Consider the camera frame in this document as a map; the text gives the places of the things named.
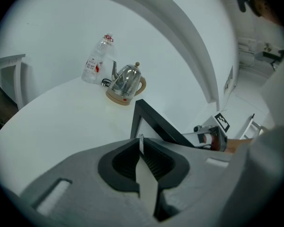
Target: black frame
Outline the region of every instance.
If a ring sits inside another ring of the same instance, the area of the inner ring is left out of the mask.
[[[143,99],[136,101],[135,104],[131,139],[137,137],[141,118],[143,118],[164,141],[194,148],[194,145],[190,143],[188,139],[186,139]]]

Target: stainless steel kettle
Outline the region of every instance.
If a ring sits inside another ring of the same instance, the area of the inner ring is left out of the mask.
[[[117,63],[114,61],[112,82],[106,91],[109,99],[121,105],[129,105],[133,97],[146,88],[146,80],[141,76],[139,65],[140,63],[137,62],[134,66],[124,66],[117,73]]]

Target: white table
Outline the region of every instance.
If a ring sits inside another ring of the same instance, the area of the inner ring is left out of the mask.
[[[16,194],[66,157],[130,138],[135,101],[112,102],[106,87],[74,79],[42,94],[0,131],[0,183]]]
[[[25,54],[20,53],[9,46],[0,44],[0,69],[15,66],[14,90],[18,110],[24,106],[21,92],[21,60],[23,57],[25,57]]]

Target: plastic water bottle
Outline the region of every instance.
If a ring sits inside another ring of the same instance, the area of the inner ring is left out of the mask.
[[[112,50],[113,41],[112,34],[108,33],[96,44],[85,64],[85,68],[81,76],[83,81],[88,83],[96,82],[97,76],[103,65],[103,60],[106,54]]]

